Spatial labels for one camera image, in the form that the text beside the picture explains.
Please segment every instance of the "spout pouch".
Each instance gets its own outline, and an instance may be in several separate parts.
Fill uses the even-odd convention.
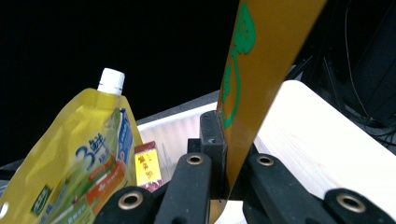
[[[87,89],[29,152],[0,199],[0,223],[93,223],[116,190],[136,185],[142,140],[124,96]]]

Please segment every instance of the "yellow board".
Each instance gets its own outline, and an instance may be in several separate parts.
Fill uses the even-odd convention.
[[[325,0],[241,0],[221,83],[218,113],[232,189],[280,84]]]

